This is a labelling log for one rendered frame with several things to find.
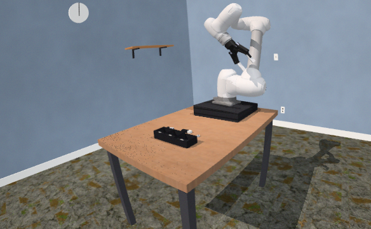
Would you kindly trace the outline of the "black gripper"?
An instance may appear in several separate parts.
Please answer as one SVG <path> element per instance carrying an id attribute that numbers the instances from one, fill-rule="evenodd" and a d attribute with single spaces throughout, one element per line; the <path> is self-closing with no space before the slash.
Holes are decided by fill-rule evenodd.
<path id="1" fill-rule="evenodd" d="M 235 43 L 233 39 L 229 40 L 224 45 L 228 50 L 230 50 L 229 54 L 234 62 L 234 64 L 237 64 L 242 71 L 245 70 L 244 66 L 240 63 L 237 52 L 244 53 L 252 63 L 255 62 L 255 59 L 249 54 L 249 49 L 245 48 L 244 46 L 240 45 L 239 43 Z"/>

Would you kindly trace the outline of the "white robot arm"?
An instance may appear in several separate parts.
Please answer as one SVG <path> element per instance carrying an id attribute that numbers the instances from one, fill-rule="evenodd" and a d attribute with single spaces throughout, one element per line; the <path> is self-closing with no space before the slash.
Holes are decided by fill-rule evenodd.
<path id="1" fill-rule="evenodd" d="M 233 106 L 241 103 L 241 101 L 236 100 L 237 95 L 258 97 L 266 91 L 266 82 L 261 76 L 259 65 L 262 37 L 265 32 L 271 28 L 271 24 L 269 24 L 270 20 L 266 17 L 240 18 L 241 14 L 241 6 L 232 3 L 224 8 L 216 19 L 208 18 L 204 23 L 206 30 L 217 39 L 222 46 L 232 39 L 227 32 L 230 26 L 237 30 L 251 31 L 252 37 L 249 54 L 255 59 L 254 63 L 248 59 L 247 68 L 243 71 L 241 76 L 237 75 L 236 71 L 233 69 L 221 70 L 217 80 L 218 96 L 217 98 L 213 98 L 213 104 Z"/>

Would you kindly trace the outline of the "black rack of three bins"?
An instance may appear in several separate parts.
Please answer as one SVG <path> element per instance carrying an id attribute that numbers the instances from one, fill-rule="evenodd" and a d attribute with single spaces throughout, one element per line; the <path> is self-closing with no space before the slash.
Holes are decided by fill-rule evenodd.
<path id="1" fill-rule="evenodd" d="M 189 148 L 198 143 L 197 136 L 186 134 L 183 131 L 168 127 L 161 127 L 153 130 L 154 138 L 183 148 Z"/>

